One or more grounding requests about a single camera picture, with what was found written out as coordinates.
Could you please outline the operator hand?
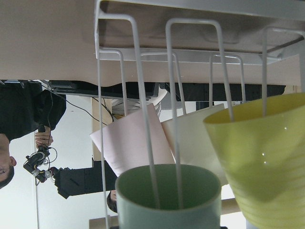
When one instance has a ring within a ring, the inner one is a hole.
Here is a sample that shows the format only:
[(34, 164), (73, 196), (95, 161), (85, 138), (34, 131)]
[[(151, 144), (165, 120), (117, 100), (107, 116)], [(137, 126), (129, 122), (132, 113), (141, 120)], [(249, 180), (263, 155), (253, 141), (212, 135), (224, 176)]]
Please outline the operator hand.
[(44, 128), (44, 132), (35, 133), (35, 144), (37, 148), (40, 146), (48, 147), (53, 143), (51, 129), (47, 126), (45, 126)]

